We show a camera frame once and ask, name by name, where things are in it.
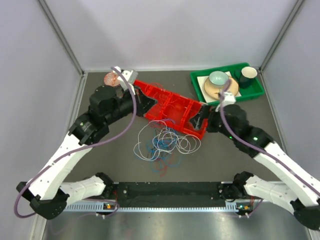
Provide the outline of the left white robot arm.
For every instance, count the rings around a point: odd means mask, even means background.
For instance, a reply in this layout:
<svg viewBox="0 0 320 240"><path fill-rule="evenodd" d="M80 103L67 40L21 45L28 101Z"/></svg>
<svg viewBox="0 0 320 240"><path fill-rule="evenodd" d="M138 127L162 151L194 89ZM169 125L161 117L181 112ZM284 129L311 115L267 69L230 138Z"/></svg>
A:
<svg viewBox="0 0 320 240"><path fill-rule="evenodd" d="M89 151L104 144L101 140L110 132L111 124L129 114L143 117L156 104L157 100L138 86L125 90L122 96L117 96L112 86L99 86L89 97L88 110L75 120L47 164L34 178L17 185L18 196L29 201L34 213L46 220L56 218L78 201L109 198L114 182L103 172L77 182L65 182L65 178Z"/></svg>

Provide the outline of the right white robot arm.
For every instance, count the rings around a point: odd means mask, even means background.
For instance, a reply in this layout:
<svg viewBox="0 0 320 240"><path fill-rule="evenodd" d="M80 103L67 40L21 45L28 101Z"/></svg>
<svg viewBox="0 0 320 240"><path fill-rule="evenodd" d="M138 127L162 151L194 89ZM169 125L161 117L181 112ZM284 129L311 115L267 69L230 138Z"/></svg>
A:
<svg viewBox="0 0 320 240"><path fill-rule="evenodd" d="M190 120L199 130L207 121L208 133L221 133L235 147L275 174L283 185L265 181L250 172L234 176L231 196L258 197L277 205L310 230L320 229L320 182L294 160L263 129L250 125L238 105L214 107L204 104Z"/></svg>

